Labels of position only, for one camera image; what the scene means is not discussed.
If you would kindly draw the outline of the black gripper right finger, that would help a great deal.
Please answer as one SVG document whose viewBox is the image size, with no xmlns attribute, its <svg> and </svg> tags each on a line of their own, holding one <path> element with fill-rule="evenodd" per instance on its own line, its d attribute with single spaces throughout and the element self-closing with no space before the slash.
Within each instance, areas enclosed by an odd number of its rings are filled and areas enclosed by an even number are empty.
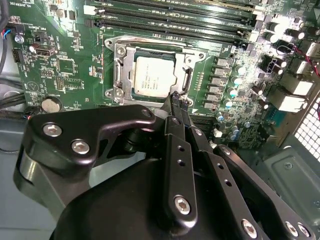
<svg viewBox="0 0 320 240">
<path fill-rule="evenodd" d="M 316 235 L 234 151 L 212 148 L 182 104 L 192 152 L 213 180 L 222 204 L 220 229 L 228 240 L 314 240 Z"/>
</svg>

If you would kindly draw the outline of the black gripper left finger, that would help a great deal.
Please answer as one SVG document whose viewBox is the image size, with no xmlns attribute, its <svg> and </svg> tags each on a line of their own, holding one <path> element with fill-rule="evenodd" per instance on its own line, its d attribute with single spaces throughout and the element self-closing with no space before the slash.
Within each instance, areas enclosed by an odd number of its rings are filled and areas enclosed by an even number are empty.
<svg viewBox="0 0 320 240">
<path fill-rule="evenodd" d="M 192 146 L 177 92 L 161 107 L 166 117 L 134 104 L 40 114 L 26 125 L 15 174 L 17 188 L 56 220 L 92 189 L 94 167 L 130 152 L 163 165 L 162 212 L 167 230 L 190 230 L 198 220 Z"/>
</svg>

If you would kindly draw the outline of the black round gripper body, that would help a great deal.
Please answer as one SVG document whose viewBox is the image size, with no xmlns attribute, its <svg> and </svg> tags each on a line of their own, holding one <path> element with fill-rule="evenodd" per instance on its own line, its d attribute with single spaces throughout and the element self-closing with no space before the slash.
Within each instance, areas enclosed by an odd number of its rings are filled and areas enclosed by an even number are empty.
<svg viewBox="0 0 320 240">
<path fill-rule="evenodd" d="M 54 240 L 171 240 L 163 217 L 163 164 L 140 161 L 76 197 Z M 237 240 L 239 233 L 208 177 L 194 174 L 198 218 L 184 240 Z"/>
</svg>

